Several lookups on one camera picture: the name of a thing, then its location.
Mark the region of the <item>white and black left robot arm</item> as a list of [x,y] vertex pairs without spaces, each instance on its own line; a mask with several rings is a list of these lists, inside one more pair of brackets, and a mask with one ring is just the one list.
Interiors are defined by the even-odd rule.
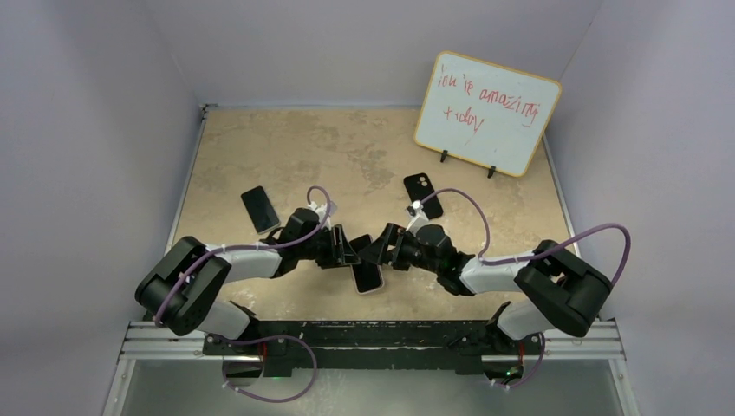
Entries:
[[284,276],[301,261],[322,269],[360,262],[324,205],[296,209],[284,227],[254,244],[216,246],[182,237],[143,278],[134,299],[176,335],[215,334],[236,354],[248,354],[258,343],[250,325],[256,318],[245,307],[219,300],[220,290],[229,281]]

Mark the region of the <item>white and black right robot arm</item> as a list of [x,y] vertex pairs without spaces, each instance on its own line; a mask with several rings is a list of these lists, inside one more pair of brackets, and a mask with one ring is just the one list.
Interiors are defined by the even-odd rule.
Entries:
[[454,296],[524,294],[525,300],[500,307],[488,322],[486,340],[499,353],[510,351],[528,335],[549,329],[584,337],[613,289],[611,280],[599,270],[553,240],[543,240],[517,257],[483,261],[458,250],[440,225],[408,230],[388,224],[357,253],[367,263],[432,272]]

